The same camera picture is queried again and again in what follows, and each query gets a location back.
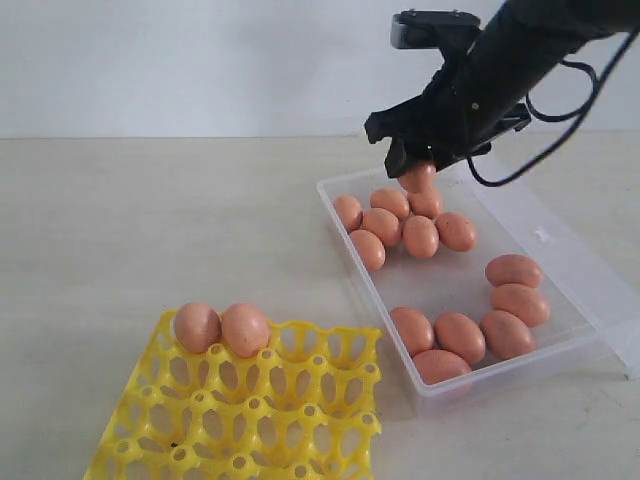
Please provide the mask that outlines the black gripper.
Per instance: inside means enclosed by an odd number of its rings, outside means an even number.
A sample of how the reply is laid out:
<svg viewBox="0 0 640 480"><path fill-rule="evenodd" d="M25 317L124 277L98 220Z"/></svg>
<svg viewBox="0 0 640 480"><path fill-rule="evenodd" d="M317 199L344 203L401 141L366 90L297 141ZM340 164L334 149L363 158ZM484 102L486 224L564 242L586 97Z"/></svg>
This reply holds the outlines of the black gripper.
<svg viewBox="0 0 640 480"><path fill-rule="evenodd" d="M440 172L468 155L485 155L494 139L531 122L526 106L517 103L488 127L472 126L471 114L480 111L480 104L466 99L456 85L468 50L449 47L440 53L444 64L420 95L373 112L364 123L371 144L391 140L384 161L388 178L399 178L422 163L432 163Z"/></svg>

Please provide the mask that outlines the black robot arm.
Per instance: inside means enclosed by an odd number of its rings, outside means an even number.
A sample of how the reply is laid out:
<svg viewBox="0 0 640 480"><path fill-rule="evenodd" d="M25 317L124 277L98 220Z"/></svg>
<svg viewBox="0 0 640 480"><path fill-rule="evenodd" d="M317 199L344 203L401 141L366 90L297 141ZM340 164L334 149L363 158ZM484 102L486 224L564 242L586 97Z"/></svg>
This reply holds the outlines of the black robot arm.
<svg viewBox="0 0 640 480"><path fill-rule="evenodd" d="M592 91L577 109L560 116L568 129L550 146L495 186L506 185L559 149L581 126L608 77L639 37L636 1L506 1L487 25L462 11L402 11L392 20L390 42L398 50L437 49L444 63L423 92L364 124L368 141L391 144L389 178L432 163L444 170L487 154L494 139L525 128L533 118L555 122L534 109L530 91L567 56L617 33L626 38L591 79Z"/></svg>

